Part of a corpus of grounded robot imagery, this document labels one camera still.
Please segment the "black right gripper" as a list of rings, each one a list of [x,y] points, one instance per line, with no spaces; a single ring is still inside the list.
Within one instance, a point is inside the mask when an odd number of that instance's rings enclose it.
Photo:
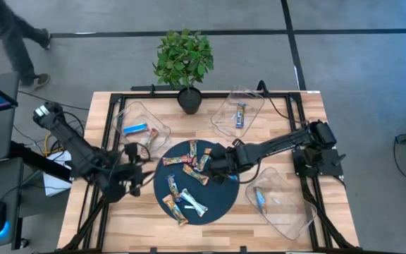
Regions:
[[[209,156],[212,159],[226,158],[209,163],[209,178],[217,184],[222,184],[225,179],[230,180],[229,174],[241,174],[258,164],[259,145],[247,143],[226,148],[216,143]]]

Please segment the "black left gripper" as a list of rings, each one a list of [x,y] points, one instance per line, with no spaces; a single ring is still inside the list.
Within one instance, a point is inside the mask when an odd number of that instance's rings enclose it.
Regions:
[[[135,197],[140,196],[140,186],[147,185],[154,179],[155,171],[146,171],[142,173],[143,165],[156,162],[156,157],[137,157],[137,164],[122,164],[118,167],[117,178],[122,183],[123,192]]]

